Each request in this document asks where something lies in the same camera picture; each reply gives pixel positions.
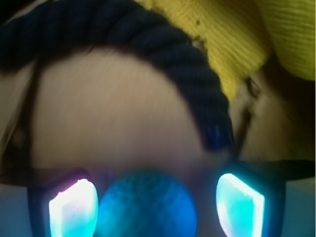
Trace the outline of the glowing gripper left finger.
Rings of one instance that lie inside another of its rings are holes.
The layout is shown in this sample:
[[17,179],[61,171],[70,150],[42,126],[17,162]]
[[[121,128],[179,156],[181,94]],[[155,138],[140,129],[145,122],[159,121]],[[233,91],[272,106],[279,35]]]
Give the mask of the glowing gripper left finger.
[[99,199],[85,169],[32,170],[28,199],[35,237],[93,236]]

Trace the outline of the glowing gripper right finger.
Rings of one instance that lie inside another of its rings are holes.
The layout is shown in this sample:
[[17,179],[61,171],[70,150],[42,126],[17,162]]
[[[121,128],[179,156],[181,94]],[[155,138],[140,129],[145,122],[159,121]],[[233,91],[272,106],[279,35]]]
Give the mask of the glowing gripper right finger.
[[228,237],[279,237],[285,207],[283,161],[233,161],[216,185],[216,210]]

